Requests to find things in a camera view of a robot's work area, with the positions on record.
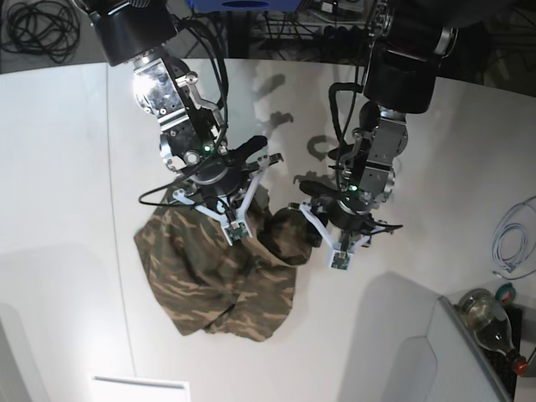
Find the glass bottle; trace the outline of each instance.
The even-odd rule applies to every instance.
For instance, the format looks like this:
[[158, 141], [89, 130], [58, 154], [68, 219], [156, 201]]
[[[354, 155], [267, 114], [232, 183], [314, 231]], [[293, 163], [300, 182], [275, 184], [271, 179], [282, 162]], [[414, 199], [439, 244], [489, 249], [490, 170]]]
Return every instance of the glass bottle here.
[[492, 293], [485, 289], [470, 291], [461, 298], [458, 307], [482, 348], [499, 352], [517, 375], [527, 371], [527, 359], [519, 354], [512, 343], [510, 319]]

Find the camouflage fabric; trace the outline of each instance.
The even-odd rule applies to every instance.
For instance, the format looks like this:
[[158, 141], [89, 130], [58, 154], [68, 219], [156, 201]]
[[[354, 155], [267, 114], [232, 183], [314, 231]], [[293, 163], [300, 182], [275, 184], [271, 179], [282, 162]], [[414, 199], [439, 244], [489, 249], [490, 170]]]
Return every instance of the camouflage fabric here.
[[218, 222], [191, 209], [157, 208], [136, 234], [152, 291], [182, 335], [203, 329], [260, 342], [291, 312], [294, 265], [311, 255], [307, 221], [289, 209], [272, 218], [254, 205], [248, 216], [259, 238], [232, 247]]

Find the cloth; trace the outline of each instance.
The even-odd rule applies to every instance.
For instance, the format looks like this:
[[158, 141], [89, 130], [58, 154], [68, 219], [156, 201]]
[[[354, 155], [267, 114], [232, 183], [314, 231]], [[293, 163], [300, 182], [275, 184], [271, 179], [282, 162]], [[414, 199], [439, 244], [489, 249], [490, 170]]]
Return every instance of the cloth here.
[[187, 208], [157, 208], [136, 234], [149, 285], [182, 335], [203, 329], [261, 342], [291, 312], [296, 265], [311, 255], [307, 221], [258, 205], [248, 217], [254, 236], [233, 246], [218, 222]]

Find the blue box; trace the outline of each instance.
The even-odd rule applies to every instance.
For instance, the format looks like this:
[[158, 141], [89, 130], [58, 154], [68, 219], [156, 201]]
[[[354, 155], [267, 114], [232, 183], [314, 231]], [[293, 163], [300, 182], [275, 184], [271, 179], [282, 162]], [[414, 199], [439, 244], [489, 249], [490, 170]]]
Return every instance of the blue box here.
[[296, 11], [305, 0], [188, 0], [196, 11]]

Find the red bottle cap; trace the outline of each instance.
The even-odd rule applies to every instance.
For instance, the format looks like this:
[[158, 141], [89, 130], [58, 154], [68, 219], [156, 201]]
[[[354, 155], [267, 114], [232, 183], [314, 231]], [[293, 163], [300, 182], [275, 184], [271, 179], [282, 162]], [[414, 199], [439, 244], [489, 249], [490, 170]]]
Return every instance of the red bottle cap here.
[[528, 363], [527, 360], [524, 358], [520, 358], [518, 361], [514, 362], [513, 364], [513, 371], [516, 372], [517, 375], [522, 376], [525, 374], [525, 372], [528, 369]]

